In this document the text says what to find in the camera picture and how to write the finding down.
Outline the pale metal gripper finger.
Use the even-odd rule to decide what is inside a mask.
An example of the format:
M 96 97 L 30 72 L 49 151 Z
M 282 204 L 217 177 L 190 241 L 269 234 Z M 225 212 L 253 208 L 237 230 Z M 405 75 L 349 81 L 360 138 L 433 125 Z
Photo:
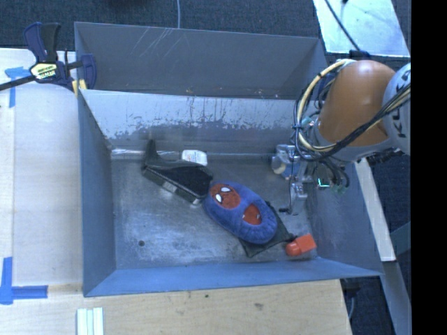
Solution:
M 287 214 L 293 214 L 297 198 L 297 186 L 295 182 L 289 184 L 288 196 L 289 196 L 289 202 L 288 202 Z
M 301 214 L 305 209 L 308 193 L 306 186 L 300 184 L 297 186 L 297 214 Z

